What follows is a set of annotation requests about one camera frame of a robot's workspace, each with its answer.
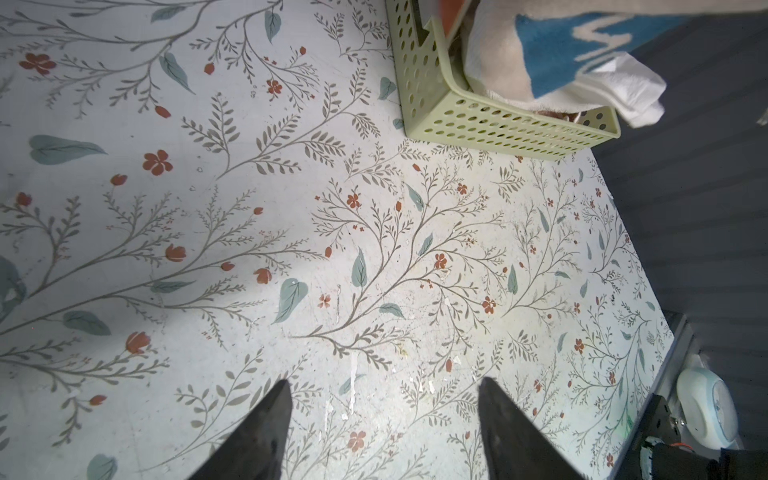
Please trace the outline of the green perforated plastic basket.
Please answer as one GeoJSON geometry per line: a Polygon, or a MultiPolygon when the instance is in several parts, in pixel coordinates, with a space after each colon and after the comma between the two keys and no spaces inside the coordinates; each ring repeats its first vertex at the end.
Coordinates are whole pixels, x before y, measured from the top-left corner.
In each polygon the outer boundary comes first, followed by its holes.
{"type": "Polygon", "coordinates": [[[436,20],[423,28],[413,1],[385,3],[404,131],[414,140],[539,160],[561,160],[621,136],[614,109],[584,112],[575,122],[516,109],[470,92],[436,20]]]}

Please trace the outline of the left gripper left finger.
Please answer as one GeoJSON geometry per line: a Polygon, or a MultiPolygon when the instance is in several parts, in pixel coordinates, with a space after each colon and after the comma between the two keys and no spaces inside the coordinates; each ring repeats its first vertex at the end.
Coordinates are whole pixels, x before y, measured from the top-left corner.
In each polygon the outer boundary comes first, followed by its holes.
{"type": "Polygon", "coordinates": [[[290,383],[280,380],[190,479],[280,479],[292,409],[290,383]]]}

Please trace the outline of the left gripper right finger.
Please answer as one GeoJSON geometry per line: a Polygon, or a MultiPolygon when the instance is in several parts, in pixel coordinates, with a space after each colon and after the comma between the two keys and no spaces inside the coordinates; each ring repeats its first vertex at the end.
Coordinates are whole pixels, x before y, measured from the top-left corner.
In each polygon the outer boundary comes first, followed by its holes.
{"type": "Polygon", "coordinates": [[[490,377],[479,385],[478,415],[489,479],[582,477],[490,377]]]}

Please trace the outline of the blue beige Doraemon towel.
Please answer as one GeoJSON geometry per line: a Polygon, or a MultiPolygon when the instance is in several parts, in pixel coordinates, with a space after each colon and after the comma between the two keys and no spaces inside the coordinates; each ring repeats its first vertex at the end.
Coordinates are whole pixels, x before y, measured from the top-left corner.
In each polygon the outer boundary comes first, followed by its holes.
{"type": "Polygon", "coordinates": [[[764,1],[481,1],[463,39],[464,75],[478,94],[533,102],[693,17],[766,8],[764,1]]]}

